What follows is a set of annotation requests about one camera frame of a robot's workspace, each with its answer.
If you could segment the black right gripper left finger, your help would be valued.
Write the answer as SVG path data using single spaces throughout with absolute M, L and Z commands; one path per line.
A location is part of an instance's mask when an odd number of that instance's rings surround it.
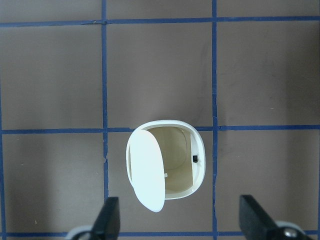
M 108 197 L 93 225 L 70 230 L 67 240 L 117 240 L 120 233 L 120 203 L 118 197 Z

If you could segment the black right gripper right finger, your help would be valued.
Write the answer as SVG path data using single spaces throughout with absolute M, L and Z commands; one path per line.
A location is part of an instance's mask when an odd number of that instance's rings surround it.
M 273 220 L 252 195 L 239 197 L 239 227 L 247 240 L 306 240 L 295 223 Z

